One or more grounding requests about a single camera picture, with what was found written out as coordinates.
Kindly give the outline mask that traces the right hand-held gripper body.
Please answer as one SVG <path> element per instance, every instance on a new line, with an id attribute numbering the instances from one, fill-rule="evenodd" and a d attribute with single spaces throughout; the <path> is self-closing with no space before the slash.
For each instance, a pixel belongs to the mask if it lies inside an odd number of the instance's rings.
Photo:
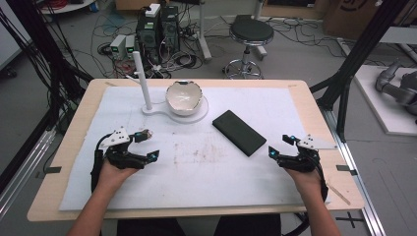
<path id="1" fill-rule="evenodd" d="M 298 153 L 295 156 L 281 154 L 282 159 L 277 161 L 280 167 L 299 172 L 312 172 L 320 164 L 320 149 L 333 149 L 336 144 L 307 135 L 295 145 Z"/>

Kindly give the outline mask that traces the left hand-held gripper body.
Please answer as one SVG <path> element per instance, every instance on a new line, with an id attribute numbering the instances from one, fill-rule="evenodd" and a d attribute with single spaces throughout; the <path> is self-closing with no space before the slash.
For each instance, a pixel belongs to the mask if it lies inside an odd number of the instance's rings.
<path id="1" fill-rule="evenodd" d="M 129 145 L 134 141 L 134 134 L 129 135 L 126 129 L 121 127 L 103 140 L 101 146 L 106 148 L 104 157 L 113 166 L 119 169 L 143 169 L 145 167 L 145 156 L 128 151 Z"/>

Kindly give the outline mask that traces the person's left hand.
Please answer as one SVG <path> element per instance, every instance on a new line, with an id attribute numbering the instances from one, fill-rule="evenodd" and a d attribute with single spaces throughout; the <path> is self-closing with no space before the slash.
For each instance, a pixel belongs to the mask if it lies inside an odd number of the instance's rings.
<path id="1" fill-rule="evenodd" d="M 133 174 L 137 173 L 138 169 L 125 168 L 119 169 L 113 166 L 108 160 L 103 162 L 100 170 L 96 190 L 105 195 L 114 195 L 123 183 Z"/>

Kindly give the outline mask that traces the person's right hand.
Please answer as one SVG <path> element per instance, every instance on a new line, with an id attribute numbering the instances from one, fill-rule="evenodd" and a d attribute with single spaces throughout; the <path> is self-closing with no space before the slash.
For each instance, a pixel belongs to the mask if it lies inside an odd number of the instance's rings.
<path id="1" fill-rule="evenodd" d="M 321 194 L 321 178 L 319 173 L 314 170 L 312 172 L 299 172 L 291 169 L 285 171 L 293 179 L 296 189 L 301 197 L 318 197 L 322 198 Z"/>

